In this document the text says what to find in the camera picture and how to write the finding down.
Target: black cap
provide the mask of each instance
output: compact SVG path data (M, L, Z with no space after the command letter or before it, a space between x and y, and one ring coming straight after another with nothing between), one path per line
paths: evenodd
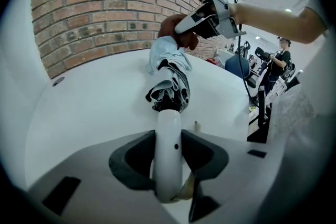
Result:
M278 37L278 39L280 39L280 40L282 40L282 39L286 40L288 42L288 47L290 47L291 41L289 39L285 39L283 37Z

